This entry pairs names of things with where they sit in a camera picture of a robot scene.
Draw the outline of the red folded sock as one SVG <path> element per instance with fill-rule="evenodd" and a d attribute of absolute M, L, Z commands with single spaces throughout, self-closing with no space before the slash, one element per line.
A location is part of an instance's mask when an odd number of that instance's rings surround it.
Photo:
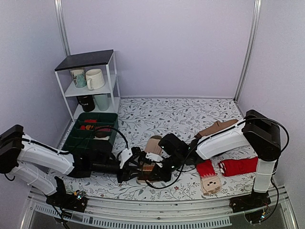
<path fill-rule="evenodd" d="M 218 166 L 223 176 L 232 177 L 256 171 L 258 157 L 244 159 L 227 159 L 220 161 Z"/>

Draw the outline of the green divided organizer bin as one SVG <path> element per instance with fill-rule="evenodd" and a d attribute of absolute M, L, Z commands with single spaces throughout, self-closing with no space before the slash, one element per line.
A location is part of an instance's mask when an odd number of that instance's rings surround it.
<path fill-rule="evenodd" d="M 98 152 L 111 152 L 117 132 L 110 130 L 111 136 L 108 141 L 94 139 L 94 133 L 97 131 L 103 131 L 104 127 L 99 130 L 80 130 L 80 121 L 85 119 L 96 119 L 98 122 L 110 123 L 111 126 L 118 129 L 118 115 L 116 113 L 81 113 L 76 119 L 65 143 L 62 147 L 64 151 L 70 151 L 72 153 L 83 153 L 92 151 Z"/>

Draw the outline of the black mug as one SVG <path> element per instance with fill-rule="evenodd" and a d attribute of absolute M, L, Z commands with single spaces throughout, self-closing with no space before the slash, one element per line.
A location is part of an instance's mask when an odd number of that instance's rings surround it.
<path fill-rule="evenodd" d="M 77 96 L 77 101 L 84 112 L 91 112 L 95 109 L 95 104 L 92 95 Z"/>

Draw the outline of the red beige character sock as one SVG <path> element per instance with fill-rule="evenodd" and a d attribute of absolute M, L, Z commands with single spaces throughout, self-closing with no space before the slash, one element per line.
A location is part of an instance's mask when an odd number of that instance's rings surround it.
<path fill-rule="evenodd" d="M 221 181 L 215 172 L 210 159 L 197 164 L 196 170 L 200 176 L 201 189 L 204 195 L 216 194 L 221 190 Z"/>

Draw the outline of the teal patterned mug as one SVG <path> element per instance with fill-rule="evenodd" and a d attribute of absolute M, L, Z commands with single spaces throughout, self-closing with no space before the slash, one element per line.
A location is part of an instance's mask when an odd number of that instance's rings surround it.
<path fill-rule="evenodd" d="M 84 68 L 72 69 L 70 70 L 70 74 L 76 88 L 83 88 L 87 86 Z"/>

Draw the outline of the striped beige knit sock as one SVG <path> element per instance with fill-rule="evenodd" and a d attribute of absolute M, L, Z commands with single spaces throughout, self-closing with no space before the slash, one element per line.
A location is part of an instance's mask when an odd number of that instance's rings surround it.
<path fill-rule="evenodd" d="M 161 147 L 159 146 L 159 142 L 161 139 L 162 139 L 162 137 L 159 135 L 154 135 L 154 136 L 150 137 L 146 144 L 144 152 L 146 152 L 146 153 L 151 152 L 154 154 L 161 155 L 162 151 L 163 151 L 161 149 Z M 145 175 L 150 174 L 150 172 L 152 171 L 155 164 L 156 163 L 151 163 L 151 164 L 144 163 L 144 165 L 142 166 L 142 171 L 143 171 L 142 177 L 137 178 L 137 183 L 139 183 L 139 184 L 145 183 Z"/>

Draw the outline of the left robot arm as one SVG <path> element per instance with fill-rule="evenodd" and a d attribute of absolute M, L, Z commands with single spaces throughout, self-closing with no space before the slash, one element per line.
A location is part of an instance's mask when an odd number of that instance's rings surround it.
<path fill-rule="evenodd" d="M 90 177 L 92 172 L 115 174 L 119 183 L 140 176 L 140 164 L 135 159 L 139 148 L 125 148 L 115 156 L 111 144 L 95 140 L 93 146 L 81 149 L 71 146 L 67 151 L 35 141 L 14 125 L 0 135 L 0 172 L 12 174 L 58 203 L 67 207 L 71 197 L 59 177 L 50 177 L 38 166 L 48 167 L 73 178 Z"/>

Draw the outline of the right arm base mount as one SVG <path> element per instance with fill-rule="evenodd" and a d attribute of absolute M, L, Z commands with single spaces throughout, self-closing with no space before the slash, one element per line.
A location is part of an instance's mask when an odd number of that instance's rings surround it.
<path fill-rule="evenodd" d="M 251 194 L 235 197 L 230 199 L 229 206 L 233 213 L 245 213 L 244 217 L 250 224 L 260 224 L 271 212 L 269 205 L 271 200 L 268 191 L 265 193 L 257 193 L 252 190 Z"/>

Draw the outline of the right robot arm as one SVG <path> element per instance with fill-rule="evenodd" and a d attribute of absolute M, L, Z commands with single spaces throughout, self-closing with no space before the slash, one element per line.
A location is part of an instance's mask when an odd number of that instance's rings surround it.
<path fill-rule="evenodd" d="M 181 168 L 194 165 L 202 179 L 206 192 L 218 189 L 217 177 L 211 158 L 227 151 L 250 146 L 256 157 L 250 159 L 227 159 L 219 162 L 219 168 L 225 177 L 255 173 L 253 193 L 246 198 L 250 208 L 264 202 L 274 167 L 283 151 L 280 130 L 283 127 L 255 110 L 249 110 L 242 120 L 215 122 L 211 127 L 199 132 L 195 139 L 186 144 L 174 134 L 167 134 L 158 142 L 158 146 L 168 157 L 157 159 L 162 169 Z"/>

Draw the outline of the pale green cup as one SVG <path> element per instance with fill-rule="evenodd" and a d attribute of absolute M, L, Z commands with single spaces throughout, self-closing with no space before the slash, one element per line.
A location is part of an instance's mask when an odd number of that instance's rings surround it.
<path fill-rule="evenodd" d="M 100 111 L 106 111 L 109 108 L 109 101 L 107 94 L 94 95 L 94 99 Z"/>

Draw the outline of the brown argyle sock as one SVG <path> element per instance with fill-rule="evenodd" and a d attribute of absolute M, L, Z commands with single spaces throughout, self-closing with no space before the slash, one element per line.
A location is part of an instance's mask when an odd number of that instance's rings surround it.
<path fill-rule="evenodd" d="M 204 136 L 209 136 L 209 135 L 212 135 L 212 134 L 215 134 L 219 131 L 222 131 L 234 124 L 236 124 L 238 122 L 237 119 L 232 119 L 232 120 L 229 120 L 229 121 L 225 121 L 225 122 L 220 122 L 220 121 L 216 121 L 214 122 L 210 127 L 202 130 L 202 131 L 199 131 L 195 136 L 194 138 L 195 139 L 200 139 Z"/>

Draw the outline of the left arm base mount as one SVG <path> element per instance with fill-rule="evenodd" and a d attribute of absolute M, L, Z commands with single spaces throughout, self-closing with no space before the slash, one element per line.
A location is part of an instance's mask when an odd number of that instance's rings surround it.
<path fill-rule="evenodd" d="M 74 193 L 67 193 L 62 179 L 55 176 L 56 191 L 52 195 L 47 195 L 46 203 L 59 207 L 84 213 L 87 207 L 88 199 L 83 191 L 75 191 Z"/>

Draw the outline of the white metal shelf unit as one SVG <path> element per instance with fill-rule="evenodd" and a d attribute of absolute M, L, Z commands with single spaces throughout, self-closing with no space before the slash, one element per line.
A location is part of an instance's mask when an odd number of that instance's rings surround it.
<path fill-rule="evenodd" d="M 63 89 L 59 73 L 69 71 L 72 81 Z M 114 50 L 67 56 L 54 73 L 71 120 L 85 112 L 118 113 L 121 101 Z"/>

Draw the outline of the cream ceramic mug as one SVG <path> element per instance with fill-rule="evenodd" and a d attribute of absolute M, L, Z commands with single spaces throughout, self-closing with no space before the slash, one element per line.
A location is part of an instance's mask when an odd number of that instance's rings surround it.
<path fill-rule="evenodd" d="M 101 69 L 91 69 L 85 74 L 87 87 L 90 91 L 102 88 L 105 85 Z"/>

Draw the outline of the floral patterned table mat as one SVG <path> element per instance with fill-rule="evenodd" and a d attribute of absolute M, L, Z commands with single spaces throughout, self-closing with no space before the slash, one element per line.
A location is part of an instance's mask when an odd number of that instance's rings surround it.
<path fill-rule="evenodd" d="M 235 103 L 228 99 L 122 99 L 118 114 L 121 135 L 115 138 L 113 152 L 119 153 L 126 145 L 145 148 L 153 135 L 168 133 L 177 135 L 189 143 L 194 135 L 216 121 L 241 119 Z M 254 173 L 234 177 L 222 176 L 218 163 L 225 159 L 254 157 L 249 146 L 237 148 L 212 159 L 222 188 L 216 194 L 204 195 L 198 172 L 185 167 L 182 173 L 175 171 L 170 182 L 157 182 L 153 187 L 137 183 L 137 179 L 118 183 L 115 175 L 93 173 L 89 178 L 61 176 L 66 190 L 85 191 L 88 196 L 98 198 L 181 201 L 205 198 L 221 198 L 248 194 L 252 190 Z"/>

